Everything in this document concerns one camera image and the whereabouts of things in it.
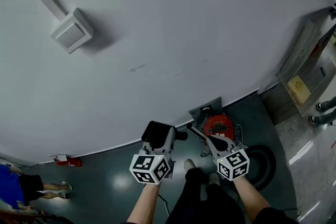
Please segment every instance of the shoe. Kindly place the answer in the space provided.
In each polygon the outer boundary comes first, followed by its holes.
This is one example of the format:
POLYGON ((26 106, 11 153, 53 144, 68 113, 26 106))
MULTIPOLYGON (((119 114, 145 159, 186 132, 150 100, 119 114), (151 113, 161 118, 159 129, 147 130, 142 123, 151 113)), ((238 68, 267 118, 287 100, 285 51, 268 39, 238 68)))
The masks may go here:
POLYGON ((71 186, 68 182, 63 181, 63 182, 62 182, 62 185, 67 186, 68 190, 72 190, 72 186, 71 186))
POLYGON ((69 195, 65 193, 60 193, 62 199, 69 199, 69 195))
POLYGON ((211 173, 209 175, 209 185, 211 184, 216 184, 219 185, 221 184, 220 177, 217 173, 211 173))
POLYGON ((309 116, 308 121, 311 125, 316 126, 316 117, 315 116, 309 116))
POLYGON ((322 108, 322 103, 317 103, 315 106, 316 110, 319 112, 324 112, 323 108, 322 108))
POLYGON ((196 166, 194 164, 194 162, 191 159, 186 159, 184 161, 184 170, 187 173, 190 169, 195 169, 196 166))

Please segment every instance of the black pants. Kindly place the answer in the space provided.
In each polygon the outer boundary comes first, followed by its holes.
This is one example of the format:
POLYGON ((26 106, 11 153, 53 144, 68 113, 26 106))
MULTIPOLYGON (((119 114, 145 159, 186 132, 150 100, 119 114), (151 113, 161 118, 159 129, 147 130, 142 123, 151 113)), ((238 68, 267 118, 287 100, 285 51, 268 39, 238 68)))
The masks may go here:
MULTIPOLYGON (((335 106, 336 106, 336 97, 334 97, 330 101, 326 101, 326 102, 321 103, 322 112, 325 112, 329 109, 332 109, 335 106)), ((319 125, 323 125, 323 124, 329 124, 329 123, 333 122, 334 120, 336 120, 336 109, 334 109, 332 112, 330 112, 326 115, 317 116, 315 118, 315 125, 319 126, 319 125)))
POLYGON ((237 203, 216 184, 207 186, 207 200, 201 201, 203 173, 190 169, 185 175, 186 183, 166 224, 189 223, 245 223, 244 214, 237 203))
POLYGON ((43 183, 40 176, 20 175, 19 182, 26 203, 37 200, 43 196, 43 193, 39 192, 43 190, 43 183))

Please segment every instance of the fire extinguisher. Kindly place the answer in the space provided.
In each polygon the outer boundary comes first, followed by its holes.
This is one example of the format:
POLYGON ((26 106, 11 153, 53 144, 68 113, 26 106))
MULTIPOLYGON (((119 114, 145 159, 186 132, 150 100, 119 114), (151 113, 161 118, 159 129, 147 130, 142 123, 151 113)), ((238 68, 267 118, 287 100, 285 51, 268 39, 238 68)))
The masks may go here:
POLYGON ((73 167, 82 166, 82 160, 80 158, 70 158, 66 155, 57 155, 54 157, 54 161, 57 165, 73 166, 73 167))

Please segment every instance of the hand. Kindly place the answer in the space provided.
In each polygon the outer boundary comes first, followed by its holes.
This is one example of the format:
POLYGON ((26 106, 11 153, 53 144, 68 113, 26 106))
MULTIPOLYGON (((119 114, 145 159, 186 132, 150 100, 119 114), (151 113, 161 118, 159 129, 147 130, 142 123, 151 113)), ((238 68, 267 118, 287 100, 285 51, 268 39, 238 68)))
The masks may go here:
POLYGON ((35 212, 35 207, 33 206, 27 206, 27 210, 31 212, 35 212))
POLYGON ((17 167, 9 167, 9 171, 11 173, 15 173, 15 174, 19 174, 19 175, 23 175, 23 172, 20 168, 17 167))

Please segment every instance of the blue shirt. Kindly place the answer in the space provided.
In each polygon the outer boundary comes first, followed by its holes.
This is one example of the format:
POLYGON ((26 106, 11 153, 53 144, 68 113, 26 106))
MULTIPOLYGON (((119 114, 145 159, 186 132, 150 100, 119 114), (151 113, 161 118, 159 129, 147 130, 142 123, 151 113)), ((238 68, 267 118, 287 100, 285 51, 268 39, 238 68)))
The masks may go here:
POLYGON ((19 175, 12 174, 6 165, 0 165, 0 199, 14 209, 18 209, 16 201, 25 202, 19 175))

